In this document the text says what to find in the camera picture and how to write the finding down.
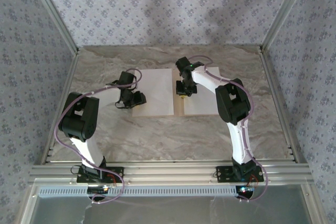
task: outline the wall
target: wall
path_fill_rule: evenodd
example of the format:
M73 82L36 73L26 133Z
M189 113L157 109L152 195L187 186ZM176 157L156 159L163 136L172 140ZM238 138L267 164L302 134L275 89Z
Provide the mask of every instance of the wall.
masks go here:
M53 0L77 46L261 44L283 0Z
M72 55L40 0L0 6L0 223L12 223Z
M330 223L336 223L335 20L335 0L297 0L269 52Z

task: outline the gray marble table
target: gray marble table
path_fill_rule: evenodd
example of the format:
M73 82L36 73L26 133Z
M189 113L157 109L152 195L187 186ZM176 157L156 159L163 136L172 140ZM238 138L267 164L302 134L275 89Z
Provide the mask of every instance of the gray marble table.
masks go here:
M271 91L255 47L86 47L79 51L70 91L101 88L128 68L173 68L182 56L213 58L224 77L240 78L251 92L255 113L249 121L251 148L256 158L289 158ZM70 143L62 132L59 136ZM95 133L107 161L224 159L232 145L227 125L218 115L135 118L131 110L109 105L98 115ZM58 143L51 161L78 161Z

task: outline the ventilation grille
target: ventilation grille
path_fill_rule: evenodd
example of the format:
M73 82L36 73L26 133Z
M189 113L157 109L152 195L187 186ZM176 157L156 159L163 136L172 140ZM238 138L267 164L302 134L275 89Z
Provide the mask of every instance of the ventilation grille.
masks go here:
M116 196L121 188L110 188L108 195ZM40 196L86 196L86 186L43 187ZM166 196L237 196L235 186L125 186L123 197Z

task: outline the floral patterned wallpaper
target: floral patterned wallpaper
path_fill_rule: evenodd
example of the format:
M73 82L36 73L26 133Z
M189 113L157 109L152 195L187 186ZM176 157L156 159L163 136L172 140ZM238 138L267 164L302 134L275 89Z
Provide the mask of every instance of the floral patterned wallpaper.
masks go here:
M270 56L290 127L336 223L336 0L297 0Z
M0 223L12 223L72 59L40 0L0 0Z
M53 0L77 46L261 44L283 0Z

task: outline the marble surface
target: marble surface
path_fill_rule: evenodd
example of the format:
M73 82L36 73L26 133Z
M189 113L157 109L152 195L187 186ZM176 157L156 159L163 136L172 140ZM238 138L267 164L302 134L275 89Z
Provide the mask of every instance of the marble surface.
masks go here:
M271 91L256 48L234 46L86 47L79 60L71 91L101 88L128 68L172 68L182 56L213 58L223 77L240 78L251 92L255 113L249 121L250 144L256 158L289 158ZM59 136L70 143L62 132ZM98 115L95 132L107 161L224 159L232 144L227 125L218 115L184 117L132 117L131 110L113 104ZM72 151L58 143L51 161L77 161Z

